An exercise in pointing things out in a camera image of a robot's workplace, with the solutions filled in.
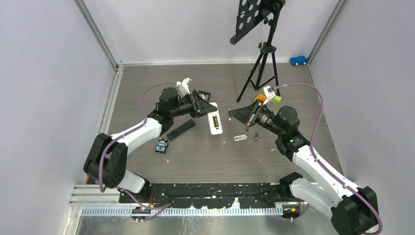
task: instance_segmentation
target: white cable tray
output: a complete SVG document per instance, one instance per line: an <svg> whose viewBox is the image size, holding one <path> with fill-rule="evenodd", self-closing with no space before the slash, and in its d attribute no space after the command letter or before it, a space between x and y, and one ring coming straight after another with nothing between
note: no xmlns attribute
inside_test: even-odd
<svg viewBox="0 0 415 235"><path fill-rule="evenodd" d="M81 216L151 216L159 210L151 210L150 214L132 214L135 206L84 206ZM187 209L167 208L158 216L248 216L248 215L282 215L282 205L276 205L275 208L250 208L240 209L239 206L232 206L224 209L196 209L194 207Z"/></svg>

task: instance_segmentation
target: green block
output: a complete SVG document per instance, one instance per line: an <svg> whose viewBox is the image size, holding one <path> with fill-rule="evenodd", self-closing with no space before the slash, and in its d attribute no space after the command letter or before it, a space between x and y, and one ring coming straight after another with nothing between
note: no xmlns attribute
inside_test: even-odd
<svg viewBox="0 0 415 235"><path fill-rule="evenodd" d="M274 99L273 99L273 102L275 102L275 103L277 103L277 104L279 104L279 102L281 101L281 97L280 96L278 96L278 95L276 95L275 97L274 97Z"/></svg>

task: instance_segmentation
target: blue toy car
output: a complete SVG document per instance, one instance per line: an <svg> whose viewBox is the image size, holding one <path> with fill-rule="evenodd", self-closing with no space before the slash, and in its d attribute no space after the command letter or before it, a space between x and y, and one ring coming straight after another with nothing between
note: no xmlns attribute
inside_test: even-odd
<svg viewBox="0 0 415 235"><path fill-rule="evenodd" d="M160 138L159 141L157 141L156 145L156 153L166 154L166 150L168 147L167 139Z"/></svg>
<svg viewBox="0 0 415 235"><path fill-rule="evenodd" d="M301 55L298 57L291 58L290 63L294 66L298 66L299 64L306 65L308 64L308 59L307 57Z"/></svg>

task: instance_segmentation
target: battery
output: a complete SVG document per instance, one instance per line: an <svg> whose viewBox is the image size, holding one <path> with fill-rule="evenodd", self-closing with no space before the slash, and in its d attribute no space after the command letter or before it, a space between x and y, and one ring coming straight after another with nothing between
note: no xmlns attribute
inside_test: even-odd
<svg viewBox="0 0 415 235"><path fill-rule="evenodd" d="M218 122L218 117L217 116L213 116L213 125L215 126L215 128L219 127L219 122Z"/></svg>

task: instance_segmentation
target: white remote control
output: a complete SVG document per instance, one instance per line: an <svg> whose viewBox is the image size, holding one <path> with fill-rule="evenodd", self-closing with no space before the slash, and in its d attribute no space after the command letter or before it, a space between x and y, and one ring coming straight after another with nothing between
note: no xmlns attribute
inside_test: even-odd
<svg viewBox="0 0 415 235"><path fill-rule="evenodd" d="M218 107L218 105L215 102L212 102L210 104L215 106L216 108ZM220 122L220 117L219 117L219 110L208 113L207 118L209 120L210 133L212 135L222 134L223 131L222 131L222 124Z"/></svg>
<svg viewBox="0 0 415 235"><path fill-rule="evenodd" d="M246 140L248 138L248 136L247 135L240 135L240 136L234 136L233 137L233 139L235 140L235 141L243 141L243 140Z"/></svg>

